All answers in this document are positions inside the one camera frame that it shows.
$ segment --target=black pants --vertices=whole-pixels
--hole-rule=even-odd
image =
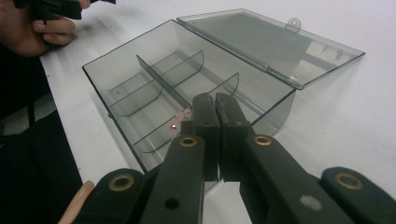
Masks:
[[[81,185],[55,111],[0,148],[0,223],[57,223]]]

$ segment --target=person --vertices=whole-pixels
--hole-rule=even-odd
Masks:
[[[83,9],[91,4],[79,2]],[[15,8],[12,0],[0,0],[0,44],[6,55],[0,58],[0,77],[14,75],[25,58],[49,51],[45,41],[67,45],[75,29],[67,18],[34,20],[29,7]],[[10,61],[17,62],[8,69]],[[89,181],[76,194],[81,184],[59,115],[52,113],[0,147],[0,222],[71,223],[93,189]]]

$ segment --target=table surface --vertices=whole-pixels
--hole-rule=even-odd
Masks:
[[[370,0],[134,0],[95,3],[76,21],[76,39],[41,57],[83,181],[124,167],[140,170],[82,66],[177,17],[245,8],[366,52],[352,65],[297,91],[274,137],[316,176],[344,166],[396,198],[396,2]],[[249,223],[237,184],[205,195],[204,223]]]

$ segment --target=box lid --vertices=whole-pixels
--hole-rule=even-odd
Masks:
[[[177,18],[242,60],[302,90],[309,83],[364,55],[364,52],[245,9]]]

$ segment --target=storage box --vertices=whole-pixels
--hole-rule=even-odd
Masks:
[[[144,171],[162,163],[175,115],[202,92],[235,97],[274,134],[296,90],[364,53],[244,9],[167,21],[83,66]]]

